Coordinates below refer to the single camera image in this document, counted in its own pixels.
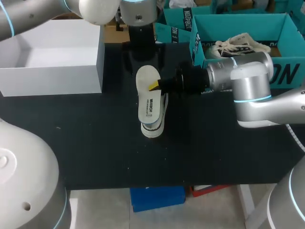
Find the white sneaker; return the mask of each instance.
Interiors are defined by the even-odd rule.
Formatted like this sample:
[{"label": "white sneaker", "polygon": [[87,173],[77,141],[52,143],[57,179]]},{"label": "white sneaker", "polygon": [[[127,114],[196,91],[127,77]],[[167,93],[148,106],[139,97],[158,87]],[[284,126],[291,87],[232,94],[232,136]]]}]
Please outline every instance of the white sneaker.
[{"label": "white sneaker", "polygon": [[204,55],[206,59],[224,59],[254,52],[270,53],[270,51],[269,46],[256,42],[245,32],[225,42],[217,41]]},{"label": "white sneaker", "polygon": [[148,138],[159,137],[164,130],[165,113],[168,105],[168,94],[161,96],[160,101],[160,116],[157,122],[153,124],[141,123],[141,131]]},{"label": "white sneaker", "polygon": [[141,67],[136,75],[139,95],[138,117],[142,133],[149,138],[162,134],[168,105],[168,94],[161,95],[161,90],[149,91],[149,85],[157,80],[160,80],[159,72],[150,65]]}]

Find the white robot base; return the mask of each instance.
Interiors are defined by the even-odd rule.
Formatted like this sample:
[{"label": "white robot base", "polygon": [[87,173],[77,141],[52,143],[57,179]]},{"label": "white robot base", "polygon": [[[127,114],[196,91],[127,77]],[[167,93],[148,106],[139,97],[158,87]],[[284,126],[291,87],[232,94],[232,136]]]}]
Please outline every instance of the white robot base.
[{"label": "white robot base", "polygon": [[71,207],[51,148],[0,119],[0,228],[69,229]]}]

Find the blue box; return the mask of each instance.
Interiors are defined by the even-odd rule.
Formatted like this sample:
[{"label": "blue box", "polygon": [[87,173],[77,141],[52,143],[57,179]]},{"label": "blue box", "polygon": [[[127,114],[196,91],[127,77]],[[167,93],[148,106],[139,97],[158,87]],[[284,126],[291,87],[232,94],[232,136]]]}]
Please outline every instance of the blue box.
[{"label": "blue box", "polygon": [[254,40],[279,49],[282,57],[273,57],[271,88],[297,88],[305,76],[305,41],[287,14],[196,15],[190,40],[194,65],[207,67],[203,46],[226,41],[243,32]]},{"label": "blue box", "polygon": [[131,188],[130,196],[134,212],[163,208],[185,202],[185,191],[181,186]]},{"label": "blue box", "polygon": [[300,33],[305,35],[305,2],[303,0],[289,0],[287,12]]},{"label": "blue box", "polygon": [[191,32],[166,25],[164,14],[155,23],[156,40],[161,43],[190,42]]},{"label": "blue box", "polygon": [[212,0],[210,6],[200,6],[184,9],[170,9],[169,2],[170,0],[166,0],[163,9],[166,18],[166,24],[186,31],[192,30],[193,15],[216,13],[217,0]]}]

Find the white box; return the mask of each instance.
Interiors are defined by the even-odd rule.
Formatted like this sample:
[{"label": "white box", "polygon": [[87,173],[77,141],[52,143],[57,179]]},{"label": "white box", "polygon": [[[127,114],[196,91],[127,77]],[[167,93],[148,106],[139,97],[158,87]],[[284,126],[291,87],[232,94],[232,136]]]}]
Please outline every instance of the white box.
[{"label": "white box", "polygon": [[0,42],[3,96],[102,93],[103,27],[54,20]]}]

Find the black tabletop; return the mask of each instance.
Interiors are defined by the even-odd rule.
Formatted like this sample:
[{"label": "black tabletop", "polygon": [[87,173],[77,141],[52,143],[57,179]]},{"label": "black tabletop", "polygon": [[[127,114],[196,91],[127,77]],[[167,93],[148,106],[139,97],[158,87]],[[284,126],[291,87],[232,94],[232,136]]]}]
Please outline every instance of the black tabletop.
[{"label": "black tabletop", "polygon": [[[231,93],[170,95],[163,134],[144,137],[135,77],[120,45],[105,50],[102,94],[0,98],[1,118],[51,146],[68,189],[276,183],[302,158],[285,126],[241,128]],[[188,44],[168,44],[161,77],[184,60]]]}]

